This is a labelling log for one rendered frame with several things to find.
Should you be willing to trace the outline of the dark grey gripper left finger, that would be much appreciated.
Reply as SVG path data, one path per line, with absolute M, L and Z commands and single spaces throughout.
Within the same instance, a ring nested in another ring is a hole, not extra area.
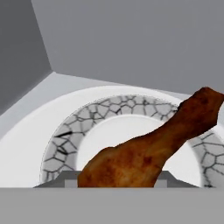
M 79 171 L 63 171 L 56 179 L 37 185 L 37 188 L 77 188 L 79 174 Z

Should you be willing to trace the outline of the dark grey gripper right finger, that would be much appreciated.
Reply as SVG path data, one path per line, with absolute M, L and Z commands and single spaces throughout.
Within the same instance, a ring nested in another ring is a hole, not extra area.
M 196 188 L 182 180 L 176 179 L 168 171 L 161 171 L 155 183 L 156 188 Z

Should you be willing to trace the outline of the brown roasted chicken drumstick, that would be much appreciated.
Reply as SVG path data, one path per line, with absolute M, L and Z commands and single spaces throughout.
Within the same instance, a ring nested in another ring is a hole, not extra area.
M 203 87 L 161 127 L 101 150 L 78 176 L 79 187 L 153 187 L 165 162 L 189 139 L 217 124 L 224 94 Z

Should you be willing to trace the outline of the grey microwave oven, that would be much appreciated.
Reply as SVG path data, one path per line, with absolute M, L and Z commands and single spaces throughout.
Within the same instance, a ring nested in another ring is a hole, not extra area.
M 224 0 L 0 0 L 0 187 L 39 182 L 77 90 L 224 91 Z

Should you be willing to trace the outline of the white plate with cracked pattern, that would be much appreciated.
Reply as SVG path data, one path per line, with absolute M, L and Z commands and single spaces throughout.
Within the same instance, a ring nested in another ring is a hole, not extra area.
M 140 87 L 91 87 L 36 109 L 0 139 L 0 187 L 34 187 L 79 171 L 100 149 L 156 129 L 181 100 Z M 164 167 L 195 186 L 224 187 L 224 128 L 186 143 Z

